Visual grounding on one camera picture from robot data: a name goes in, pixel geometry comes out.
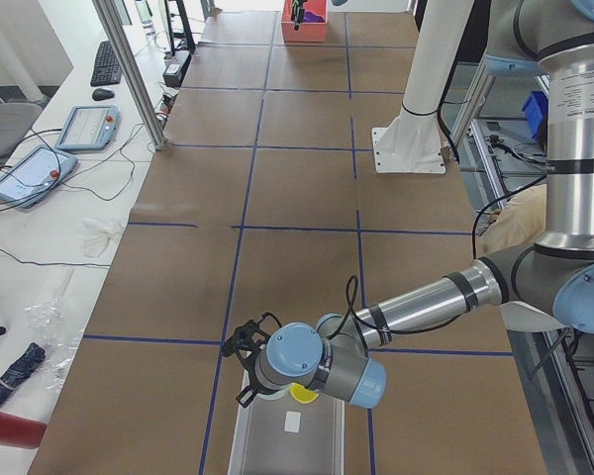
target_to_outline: black keyboard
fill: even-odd
[[[92,69],[92,79],[90,85],[109,86],[110,84],[119,84],[121,82],[121,66],[115,56],[109,41],[101,42],[97,55],[95,56],[95,65]]]

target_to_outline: computer mouse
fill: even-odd
[[[115,97],[115,91],[111,91],[110,89],[98,87],[92,91],[92,99],[95,101],[104,101],[106,99],[112,99],[113,97]]]

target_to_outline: white table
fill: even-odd
[[[163,53],[153,41],[148,42],[141,31],[128,28],[127,35],[133,51],[137,53],[135,58],[149,96],[156,105],[163,90],[172,92],[162,84]],[[165,43],[164,36],[158,39],[160,44]],[[88,57],[84,57],[81,64],[75,66],[34,126],[35,131],[61,128],[75,105],[115,104],[119,107],[121,121],[111,143],[99,153],[79,154],[79,164],[74,172],[104,160],[128,139],[133,126],[142,122],[125,76],[120,84],[106,86],[115,91],[114,99],[100,103],[92,100],[93,88],[89,81],[98,45],[99,42],[93,44]],[[58,135],[45,134],[43,137],[53,145]],[[41,142],[35,138],[22,143],[9,163],[15,163],[39,143]],[[13,209],[0,213],[0,247],[23,260],[109,264],[116,252],[117,243],[111,241],[98,258],[84,256],[81,246],[86,234],[82,222],[87,218],[97,218],[114,220],[123,226],[127,223],[153,154],[145,128],[124,148],[124,152],[136,164],[136,169],[132,183],[118,198],[104,202],[87,191],[58,187],[29,211]],[[131,164],[117,153],[69,183],[91,188],[104,197],[110,197],[126,183],[131,168]],[[50,419],[59,394],[58,389],[47,388],[53,381],[50,363],[58,363],[66,356],[74,354],[106,273],[105,268],[23,265],[0,252],[0,326],[7,328],[7,333],[0,336],[0,376],[22,355],[30,342],[40,340],[39,331],[29,326],[25,309],[51,302],[56,289],[66,282],[68,284],[60,298],[63,310],[61,324],[58,326],[65,335],[66,345],[55,346],[48,351],[44,365],[13,393],[0,411],[43,422]],[[27,473],[35,453],[35,450],[0,446],[0,474]]]

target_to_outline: chair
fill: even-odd
[[[0,160],[11,156],[41,112],[37,104],[5,103],[0,98]]]

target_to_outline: red cylinder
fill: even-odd
[[[0,412],[0,445],[38,448],[47,425]]]

